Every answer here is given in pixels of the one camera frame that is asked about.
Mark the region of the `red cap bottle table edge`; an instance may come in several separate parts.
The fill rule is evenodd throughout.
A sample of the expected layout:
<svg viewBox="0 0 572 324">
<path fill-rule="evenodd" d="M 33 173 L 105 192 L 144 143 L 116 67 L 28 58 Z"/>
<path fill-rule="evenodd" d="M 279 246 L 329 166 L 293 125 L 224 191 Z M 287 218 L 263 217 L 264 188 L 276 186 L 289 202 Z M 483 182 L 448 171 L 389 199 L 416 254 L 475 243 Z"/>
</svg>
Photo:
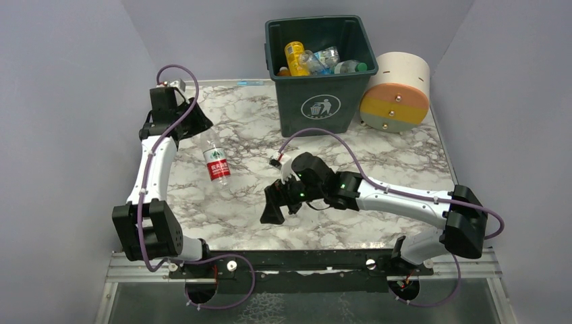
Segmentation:
<svg viewBox="0 0 572 324">
<path fill-rule="evenodd" d="M 228 187 L 231 172 L 218 134 L 213 129 L 203 132 L 200 136 L 200 147 L 211 183 L 218 189 Z"/>
</svg>

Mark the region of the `orange label bottle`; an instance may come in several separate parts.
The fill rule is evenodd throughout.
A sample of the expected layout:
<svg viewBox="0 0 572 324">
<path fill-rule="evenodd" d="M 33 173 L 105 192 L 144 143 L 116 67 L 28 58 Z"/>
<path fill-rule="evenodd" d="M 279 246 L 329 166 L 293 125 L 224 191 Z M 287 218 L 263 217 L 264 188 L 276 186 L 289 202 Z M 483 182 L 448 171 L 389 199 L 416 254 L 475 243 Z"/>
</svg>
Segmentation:
<svg viewBox="0 0 572 324">
<path fill-rule="evenodd" d="M 279 71 L 277 72 L 277 76 L 280 76 L 280 77 L 291 76 L 290 69 L 288 67 L 280 67 Z"/>
</svg>

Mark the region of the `yellow juice bottle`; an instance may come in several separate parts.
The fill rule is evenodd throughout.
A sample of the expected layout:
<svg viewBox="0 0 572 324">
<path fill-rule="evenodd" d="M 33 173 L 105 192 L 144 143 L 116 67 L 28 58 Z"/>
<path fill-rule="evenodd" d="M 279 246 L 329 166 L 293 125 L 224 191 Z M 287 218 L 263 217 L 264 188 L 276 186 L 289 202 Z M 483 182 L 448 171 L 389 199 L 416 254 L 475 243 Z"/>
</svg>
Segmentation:
<svg viewBox="0 0 572 324">
<path fill-rule="evenodd" d="M 291 76 L 309 76 L 310 72 L 306 66 L 300 61 L 305 54 L 305 48 L 301 42 L 293 41 L 288 43 L 284 48 L 287 65 Z"/>
</svg>

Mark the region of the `small clear water bottle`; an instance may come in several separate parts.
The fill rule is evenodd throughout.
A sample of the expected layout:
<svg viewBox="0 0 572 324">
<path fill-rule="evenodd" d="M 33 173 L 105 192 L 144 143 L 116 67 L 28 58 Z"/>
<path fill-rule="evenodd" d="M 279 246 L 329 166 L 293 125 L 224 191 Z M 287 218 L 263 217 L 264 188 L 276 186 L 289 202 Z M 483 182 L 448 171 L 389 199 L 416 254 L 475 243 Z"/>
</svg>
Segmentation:
<svg viewBox="0 0 572 324">
<path fill-rule="evenodd" d="M 299 55 L 299 63 L 309 72 L 310 75 L 317 76 L 330 74 L 329 68 L 310 50 L 305 50 Z"/>
</svg>

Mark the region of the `clear bottle green white label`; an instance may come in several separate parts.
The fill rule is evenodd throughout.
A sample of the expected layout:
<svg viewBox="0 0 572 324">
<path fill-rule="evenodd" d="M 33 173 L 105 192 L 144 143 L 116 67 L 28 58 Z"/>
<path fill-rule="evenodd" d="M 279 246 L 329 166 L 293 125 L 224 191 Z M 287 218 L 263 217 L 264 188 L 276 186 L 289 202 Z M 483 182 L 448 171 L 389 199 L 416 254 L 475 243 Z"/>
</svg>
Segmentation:
<svg viewBox="0 0 572 324">
<path fill-rule="evenodd" d="M 350 59 L 341 61 L 334 67 L 334 74 L 348 74 L 355 72 L 365 72 L 368 70 L 368 65 L 364 62 Z"/>
</svg>

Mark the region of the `clear square jasmine bottle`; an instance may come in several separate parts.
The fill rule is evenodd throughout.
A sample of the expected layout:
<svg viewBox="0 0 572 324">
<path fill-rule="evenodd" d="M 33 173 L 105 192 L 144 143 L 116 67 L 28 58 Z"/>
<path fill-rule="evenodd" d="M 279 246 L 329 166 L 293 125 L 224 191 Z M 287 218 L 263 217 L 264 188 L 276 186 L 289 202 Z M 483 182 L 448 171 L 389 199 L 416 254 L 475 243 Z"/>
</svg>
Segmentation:
<svg viewBox="0 0 572 324">
<path fill-rule="evenodd" d="M 331 46 L 320 51 L 314 52 L 314 56 L 324 65 L 328 71 L 333 74 L 335 66 L 341 61 L 338 48 Z"/>
</svg>

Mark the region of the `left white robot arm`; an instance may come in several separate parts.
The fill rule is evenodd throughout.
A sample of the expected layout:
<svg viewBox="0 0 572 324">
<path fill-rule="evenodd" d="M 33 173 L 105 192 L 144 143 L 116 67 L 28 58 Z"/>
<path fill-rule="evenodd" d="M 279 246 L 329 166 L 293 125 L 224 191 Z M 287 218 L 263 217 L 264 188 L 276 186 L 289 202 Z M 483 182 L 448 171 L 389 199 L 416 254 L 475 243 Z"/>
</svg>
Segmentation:
<svg viewBox="0 0 572 324">
<path fill-rule="evenodd" d="M 111 217 L 130 261 L 199 261 L 208 254 L 203 239 L 183 234 L 167 204 L 169 175 L 182 140 L 212 127 L 194 97 L 164 82 L 150 89 L 151 110 L 139 131 L 142 158 L 132 192 Z"/>
</svg>

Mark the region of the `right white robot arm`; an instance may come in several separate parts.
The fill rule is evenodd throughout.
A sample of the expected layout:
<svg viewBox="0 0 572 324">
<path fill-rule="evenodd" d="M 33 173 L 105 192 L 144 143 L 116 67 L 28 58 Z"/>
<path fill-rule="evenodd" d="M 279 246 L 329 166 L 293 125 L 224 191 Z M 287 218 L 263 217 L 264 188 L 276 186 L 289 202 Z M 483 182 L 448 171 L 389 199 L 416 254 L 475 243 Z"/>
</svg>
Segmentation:
<svg viewBox="0 0 572 324">
<path fill-rule="evenodd" d="M 451 192 L 393 186 L 360 173 L 333 171 L 311 153 L 270 163 L 279 167 L 281 177 L 264 189 L 262 224 L 283 224 L 281 207 L 295 214 L 304 203 L 322 200 L 337 210 L 380 211 L 429 224 L 430 229 L 396 241 L 391 263 L 398 269 L 414 269 L 447 253 L 482 256 L 488 217 L 466 186 L 456 185 Z"/>
</svg>

